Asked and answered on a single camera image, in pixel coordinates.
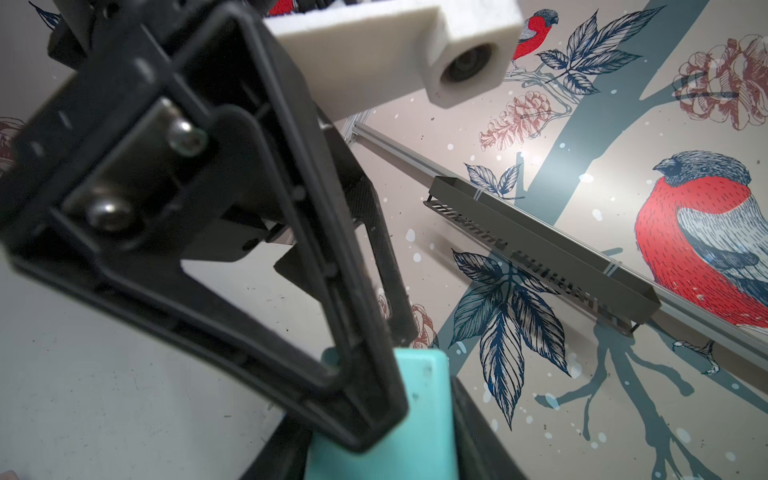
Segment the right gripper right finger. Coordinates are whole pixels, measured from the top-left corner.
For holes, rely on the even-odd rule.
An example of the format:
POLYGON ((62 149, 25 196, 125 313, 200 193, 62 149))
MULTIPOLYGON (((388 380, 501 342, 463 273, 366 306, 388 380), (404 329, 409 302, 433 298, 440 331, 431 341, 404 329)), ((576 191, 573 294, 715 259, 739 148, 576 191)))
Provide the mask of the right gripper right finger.
POLYGON ((459 479, 527 480, 461 381, 450 381, 459 479))

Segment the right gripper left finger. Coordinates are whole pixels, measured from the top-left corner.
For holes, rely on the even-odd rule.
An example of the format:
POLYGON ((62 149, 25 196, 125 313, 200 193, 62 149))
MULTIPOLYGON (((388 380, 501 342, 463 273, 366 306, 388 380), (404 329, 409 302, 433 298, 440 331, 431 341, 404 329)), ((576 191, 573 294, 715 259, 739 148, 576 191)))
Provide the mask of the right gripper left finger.
POLYGON ((284 417, 240 480, 303 480, 313 431, 284 417))

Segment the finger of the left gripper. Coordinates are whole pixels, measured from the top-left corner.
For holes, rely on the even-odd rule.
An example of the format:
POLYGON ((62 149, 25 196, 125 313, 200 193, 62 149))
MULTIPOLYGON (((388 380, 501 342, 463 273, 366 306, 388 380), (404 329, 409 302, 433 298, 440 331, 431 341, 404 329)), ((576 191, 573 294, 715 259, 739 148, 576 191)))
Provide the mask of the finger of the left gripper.
POLYGON ((75 72, 13 140, 16 165, 1 178, 10 263, 217 366, 341 446, 373 446, 408 411, 386 328, 359 334, 317 300, 341 358, 330 369, 182 267, 241 255, 301 221, 297 164, 319 109, 259 9, 57 7, 49 52, 75 72))
POLYGON ((303 135, 292 198, 301 221, 298 243, 275 265, 278 273, 320 301, 328 318, 363 334, 381 324, 395 347, 406 348, 418 327, 397 264, 377 192, 323 111, 303 135))

